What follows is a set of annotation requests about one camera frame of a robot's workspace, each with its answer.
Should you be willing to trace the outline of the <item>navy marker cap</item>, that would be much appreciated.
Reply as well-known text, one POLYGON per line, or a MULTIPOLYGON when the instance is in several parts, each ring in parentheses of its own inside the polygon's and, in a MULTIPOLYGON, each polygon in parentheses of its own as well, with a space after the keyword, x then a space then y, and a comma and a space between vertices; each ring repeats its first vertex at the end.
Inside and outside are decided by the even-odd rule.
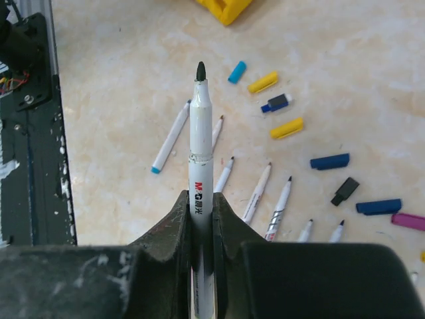
POLYGON ((366 216, 388 215, 398 213, 402 208, 401 199, 387 199, 356 204, 356 210, 366 216))

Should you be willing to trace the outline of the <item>aluminium frame rail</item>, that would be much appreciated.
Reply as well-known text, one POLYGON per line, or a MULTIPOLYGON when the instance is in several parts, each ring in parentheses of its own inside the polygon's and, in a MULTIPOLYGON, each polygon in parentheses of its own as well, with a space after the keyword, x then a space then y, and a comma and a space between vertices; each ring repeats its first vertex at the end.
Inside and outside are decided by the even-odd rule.
POLYGON ((44 15, 46 19, 47 37, 48 37, 48 44, 49 44, 49 57, 50 57, 50 64, 52 67, 52 74, 59 75, 52 1, 40 0, 40 12, 44 15))

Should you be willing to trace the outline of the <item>black eraser-cap white marker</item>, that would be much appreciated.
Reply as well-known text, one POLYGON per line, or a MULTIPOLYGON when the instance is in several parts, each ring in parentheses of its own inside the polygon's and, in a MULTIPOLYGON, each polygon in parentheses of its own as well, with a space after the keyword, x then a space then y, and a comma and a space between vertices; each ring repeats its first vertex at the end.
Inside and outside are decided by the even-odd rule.
POLYGON ((299 237, 297 239, 297 241, 299 243, 306 243, 308 241, 309 236, 311 234, 312 227, 313 227, 313 219, 310 219, 307 222, 307 224, 304 227, 304 229, 301 231, 301 233, 300 233, 300 235, 299 235, 299 237))

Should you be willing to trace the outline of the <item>lime green capped marker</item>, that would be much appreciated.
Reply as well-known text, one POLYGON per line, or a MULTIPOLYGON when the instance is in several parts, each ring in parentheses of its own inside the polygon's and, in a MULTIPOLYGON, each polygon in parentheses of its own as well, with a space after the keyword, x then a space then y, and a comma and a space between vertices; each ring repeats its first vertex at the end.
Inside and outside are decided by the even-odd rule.
POLYGON ((204 62, 199 62, 189 111, 189 211, 192 222, 193 298, 196 318, 212 318, 213 106, 204 62))

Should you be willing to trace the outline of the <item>light blue marker cap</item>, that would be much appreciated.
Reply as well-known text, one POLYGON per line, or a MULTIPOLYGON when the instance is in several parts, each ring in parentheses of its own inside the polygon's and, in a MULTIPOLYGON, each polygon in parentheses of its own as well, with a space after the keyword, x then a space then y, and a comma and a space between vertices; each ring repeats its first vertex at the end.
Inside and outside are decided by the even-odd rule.
POLYGON ((244 61, 240 61, 234 68, 234 70, 230 73, 228 77, 228 81, 232 84, 237 84, 238 81, 242 78, 242 75, 246 71, 246 63, 244 61))

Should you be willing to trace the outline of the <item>dark blue marker cap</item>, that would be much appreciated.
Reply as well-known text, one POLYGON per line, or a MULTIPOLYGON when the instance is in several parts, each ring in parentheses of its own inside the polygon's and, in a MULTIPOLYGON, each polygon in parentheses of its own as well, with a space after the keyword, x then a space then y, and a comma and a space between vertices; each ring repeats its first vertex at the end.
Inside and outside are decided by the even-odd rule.
POLYGON ((316 170, 337 169, 348 166, 350 162, 350 154, 338 154, 323 158, 315 158, 310 160, 310 166, 316 170))

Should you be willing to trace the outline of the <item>blue eraser-cap white marker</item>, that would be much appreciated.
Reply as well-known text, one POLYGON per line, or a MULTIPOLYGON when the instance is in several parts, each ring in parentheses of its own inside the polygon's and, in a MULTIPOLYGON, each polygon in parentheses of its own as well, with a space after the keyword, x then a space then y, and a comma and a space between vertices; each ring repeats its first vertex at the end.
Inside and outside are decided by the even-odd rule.
POLYGON ((228 163, 226 164, 226 166, 224 167, 216 185, 214 188, 214 192, 215 193, 222 193, 224 186, 226 185, 226 182, 230 176, 230 173, 232 171, 233 168, 233 164, 234 164, 234 156, 232 156, 228 163))

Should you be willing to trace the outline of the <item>yellow t-shirt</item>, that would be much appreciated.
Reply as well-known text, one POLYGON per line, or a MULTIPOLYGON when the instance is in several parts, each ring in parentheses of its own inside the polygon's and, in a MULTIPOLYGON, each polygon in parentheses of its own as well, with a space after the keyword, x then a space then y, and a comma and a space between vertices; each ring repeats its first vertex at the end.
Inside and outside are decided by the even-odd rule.
POLYGON ((251 4, 252 0, 196 0, 222 25, 229 26, 251 4))

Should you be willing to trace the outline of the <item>magenta marker cap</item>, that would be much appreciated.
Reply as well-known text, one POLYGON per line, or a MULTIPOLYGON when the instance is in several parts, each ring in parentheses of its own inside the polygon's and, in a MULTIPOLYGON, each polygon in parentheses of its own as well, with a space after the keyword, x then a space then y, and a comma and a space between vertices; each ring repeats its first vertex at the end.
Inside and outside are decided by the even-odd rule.
POLYGON ((391 223, 409 229, 425 231, 425 218, 419 215, 397 213, 391 216, 391 223))

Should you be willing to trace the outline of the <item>yellow clear-pen cap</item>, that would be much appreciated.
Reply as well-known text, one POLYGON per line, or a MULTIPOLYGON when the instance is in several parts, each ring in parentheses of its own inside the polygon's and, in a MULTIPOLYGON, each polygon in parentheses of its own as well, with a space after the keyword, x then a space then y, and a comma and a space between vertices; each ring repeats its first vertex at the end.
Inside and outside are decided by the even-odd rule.
POLYGON ((270 137, 278 140, 286 138, 292 134, 303 130, 303 118, 296 118, 288 123, 285 123, 277 128, 270 130, 270 137))

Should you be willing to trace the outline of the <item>dark blue capped marker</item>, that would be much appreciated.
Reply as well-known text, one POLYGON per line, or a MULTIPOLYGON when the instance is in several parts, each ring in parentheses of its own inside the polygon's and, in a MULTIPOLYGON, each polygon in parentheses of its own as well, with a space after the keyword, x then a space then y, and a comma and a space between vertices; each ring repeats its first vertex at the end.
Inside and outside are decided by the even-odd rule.
POLYGON ((278 232, 280 222, 282 220, 282 215, 286 208, 288 198, 290 196, 291 188, 292 188, 292 176, 288 178, 286 184, 284 185, 280 198, 278 199, 274 212, 272 213, 272 217, 270 219, 270 222, 268 224, 268 227, 264 236, 264 238, 268 242, 272 242, 276 236, 276 233, 278 232))

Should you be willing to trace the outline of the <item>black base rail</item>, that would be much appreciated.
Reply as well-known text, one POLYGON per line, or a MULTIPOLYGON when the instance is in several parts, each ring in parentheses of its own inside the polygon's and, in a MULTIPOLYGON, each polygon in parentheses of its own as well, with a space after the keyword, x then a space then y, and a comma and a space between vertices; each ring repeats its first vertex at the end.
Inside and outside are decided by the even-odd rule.
POLYGON ((14 27, 39 47, 27 81, 1 97, 1 240, 76 245, 59 75, 52 74, 46 19, 14 27))

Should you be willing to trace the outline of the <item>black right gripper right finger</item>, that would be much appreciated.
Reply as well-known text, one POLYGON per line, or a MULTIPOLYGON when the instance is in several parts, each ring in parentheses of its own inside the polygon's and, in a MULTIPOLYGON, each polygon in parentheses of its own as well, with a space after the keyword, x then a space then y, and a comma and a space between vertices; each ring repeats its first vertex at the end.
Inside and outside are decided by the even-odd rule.
POLYGON ((396 253, 364 243, 270 243, 224 195, 212 213, 217 318, 423 318, 396 253))

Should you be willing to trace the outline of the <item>black eraser cap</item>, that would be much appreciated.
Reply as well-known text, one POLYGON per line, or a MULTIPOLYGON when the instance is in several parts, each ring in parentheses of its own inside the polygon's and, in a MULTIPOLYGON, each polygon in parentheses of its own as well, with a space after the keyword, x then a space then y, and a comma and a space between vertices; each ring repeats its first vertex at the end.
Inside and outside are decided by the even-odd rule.
POLYGON ((344 183, 335 192, 331 203, 334 206, 339 206, 343 201, 346 201, 352 193, 358 188, 359 182, 354 180, 352 177, 348 177, 344 183))

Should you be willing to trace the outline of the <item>navy capped white marker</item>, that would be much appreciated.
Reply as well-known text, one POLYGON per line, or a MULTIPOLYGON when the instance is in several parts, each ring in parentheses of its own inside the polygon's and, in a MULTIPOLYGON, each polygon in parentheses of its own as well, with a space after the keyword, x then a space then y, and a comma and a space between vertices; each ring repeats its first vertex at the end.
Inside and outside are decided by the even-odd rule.
POLYGON ((337 226, 337 228, 332 232, 329 242, 330 243, 338 243, 341 240, 343 235, 345 220, 343 219, 337 226))

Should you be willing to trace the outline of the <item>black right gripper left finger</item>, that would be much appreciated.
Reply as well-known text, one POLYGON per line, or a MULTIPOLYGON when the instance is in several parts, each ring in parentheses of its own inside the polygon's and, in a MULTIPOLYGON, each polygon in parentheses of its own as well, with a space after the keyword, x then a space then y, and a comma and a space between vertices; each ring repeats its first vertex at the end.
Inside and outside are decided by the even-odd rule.
POLYGON ((129 245, 1 250, 2 318, 189 318, 188 193, 129 245))

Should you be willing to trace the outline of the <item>yellow capped clear pen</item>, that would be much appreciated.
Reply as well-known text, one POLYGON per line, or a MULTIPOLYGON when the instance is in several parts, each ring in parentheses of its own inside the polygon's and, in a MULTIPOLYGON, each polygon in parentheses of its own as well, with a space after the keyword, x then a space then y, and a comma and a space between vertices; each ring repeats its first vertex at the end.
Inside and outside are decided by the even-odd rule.
POLYGON ((266 168, 264 169, 260 179, 258 180, 258 183, 252 193, 250 200, 248 201, 245 212, 242 216, 242 220, 248 225, 250 224, 254 216, 256 208, 260 202, 261 196, 265 190, 266 184, 268 182, 268 178, 270 176, 271 168, 272 168, 272 163, 269 162, 266 168))

